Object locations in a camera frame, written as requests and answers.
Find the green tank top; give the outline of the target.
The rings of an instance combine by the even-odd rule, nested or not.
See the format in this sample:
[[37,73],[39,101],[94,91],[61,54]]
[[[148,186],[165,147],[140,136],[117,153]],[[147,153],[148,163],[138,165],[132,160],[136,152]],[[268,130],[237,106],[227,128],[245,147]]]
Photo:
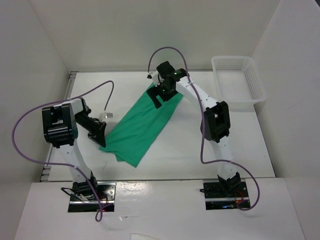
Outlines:
[[165,128],[183,95],[177,93],[169,101],[160,100],[156,108],[144,91],[130,110],[105,137],[106,147],[99,150],[115,155],[118,162],[136,168],[156,138]]

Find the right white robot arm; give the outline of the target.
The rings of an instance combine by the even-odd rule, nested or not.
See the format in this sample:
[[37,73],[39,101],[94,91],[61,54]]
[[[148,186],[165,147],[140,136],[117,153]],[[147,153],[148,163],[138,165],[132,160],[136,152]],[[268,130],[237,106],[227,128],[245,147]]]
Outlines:
[[147,78],[153,82],[147,94],[156,109],[163,105],[158,98],[168,102],[175,95],[181,94],[199,110],[202,135],[200,152],[203,152],[204,143],[208,141],[214,153],[214,162],[219,163],[219,192],[223,196],[231,197],[239,186],[241,177],[232,164],[233,155],[228,139],[231,128],[228,104],[209,96],[191,79],[185,69],[175,69],[168,61],[161,63],[155,71],[149,71]]

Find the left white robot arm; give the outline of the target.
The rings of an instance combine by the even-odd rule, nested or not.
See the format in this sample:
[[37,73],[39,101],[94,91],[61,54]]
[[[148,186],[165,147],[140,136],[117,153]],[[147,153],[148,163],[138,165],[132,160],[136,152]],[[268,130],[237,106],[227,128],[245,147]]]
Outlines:
[[78,125],[88,131],[87,137],[90,140],[105,147],[107,123],[89,116],[91,109],[82,97],[44,107],[41,113],[44,138],[60,152],[69,167],[72,191],[76,196],[95,199],[100,188],[80,152]]

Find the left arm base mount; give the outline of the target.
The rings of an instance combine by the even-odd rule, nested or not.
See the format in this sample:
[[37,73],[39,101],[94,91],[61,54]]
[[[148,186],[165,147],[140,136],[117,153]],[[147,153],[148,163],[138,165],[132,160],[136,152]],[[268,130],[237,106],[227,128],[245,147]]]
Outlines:
[[[99,181],[97,184],[97,196],[102,204],[102,211],[114,212],[117,184],[108,181]],[[74,189],[68,187],[62,187],[60,190],[69,196],[67,210],[69,213],[95,213],[100,209],[97,198],[93,194],[88,196],[76,194]]]

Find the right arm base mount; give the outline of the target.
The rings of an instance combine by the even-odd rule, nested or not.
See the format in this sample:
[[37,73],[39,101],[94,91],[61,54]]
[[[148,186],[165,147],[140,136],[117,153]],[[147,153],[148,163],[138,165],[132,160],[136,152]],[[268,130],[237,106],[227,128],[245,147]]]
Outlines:
[[206,210],[249,209],[251,207],[247,184],[241,181],[230,193],[223,193],[218,181],[205,181],[199,190],[204,194]]

